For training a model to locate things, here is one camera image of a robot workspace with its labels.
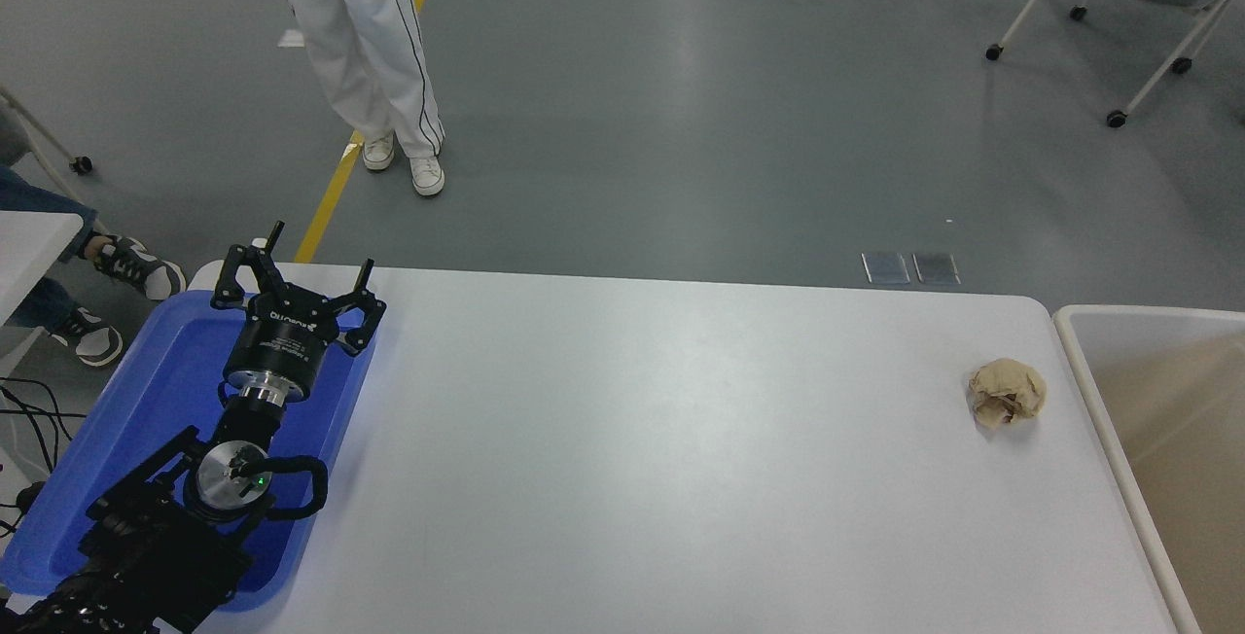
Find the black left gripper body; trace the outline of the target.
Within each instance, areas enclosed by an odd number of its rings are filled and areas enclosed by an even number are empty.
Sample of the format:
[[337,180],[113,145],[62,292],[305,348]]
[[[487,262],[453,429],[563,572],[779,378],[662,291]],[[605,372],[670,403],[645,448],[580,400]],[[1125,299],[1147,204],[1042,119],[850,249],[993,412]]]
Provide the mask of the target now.
[[232,348],[224,380],[237,389],[259,377],[281,377],[293,394],[311,392],[337,315],[319,294],[256,294],[245,305],[243,333]]

